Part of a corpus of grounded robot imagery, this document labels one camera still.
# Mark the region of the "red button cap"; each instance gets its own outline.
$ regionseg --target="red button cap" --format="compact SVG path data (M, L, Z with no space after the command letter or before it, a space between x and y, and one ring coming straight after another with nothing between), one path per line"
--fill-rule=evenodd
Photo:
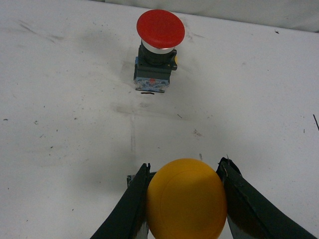
M137 22L137 31L145 42L155 48L176 47L185 36L181 20L160 9L144 12Z

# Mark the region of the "yellow button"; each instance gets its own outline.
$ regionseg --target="yellow button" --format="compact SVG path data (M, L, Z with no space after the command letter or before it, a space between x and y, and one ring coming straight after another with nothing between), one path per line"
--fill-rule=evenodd
M226 216L221 180L197 159L168 163L150 182L147 221L156 239L216 239Z

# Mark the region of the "small debris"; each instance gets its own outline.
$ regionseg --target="small debris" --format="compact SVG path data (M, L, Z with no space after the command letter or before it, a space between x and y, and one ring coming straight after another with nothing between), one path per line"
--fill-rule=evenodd
M155 93L153 93L153 92L141 92L141 94L155 95Z
M313 115L313 116L314 116L314 119L315 119L315 122L316 122L317 128L318 128L318 130L319 130L319 125L318 125L318 122L317 122L316 116L315 116L315 115Z

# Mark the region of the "white wall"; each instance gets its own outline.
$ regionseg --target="white wall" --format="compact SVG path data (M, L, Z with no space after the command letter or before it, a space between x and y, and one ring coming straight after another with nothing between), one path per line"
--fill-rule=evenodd
M319 31L319 0L105 0L174 12Z

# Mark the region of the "white table surface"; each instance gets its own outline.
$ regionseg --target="white table surface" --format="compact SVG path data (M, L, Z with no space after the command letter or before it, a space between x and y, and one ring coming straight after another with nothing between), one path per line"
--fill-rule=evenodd
M319 34L177 14L178 69L164 94L142 95L133 74L146 9L0 6L0 238L89 238L126 175L200 154L214 169L228 155L319 237ZM231 238L227 223L220 238Z

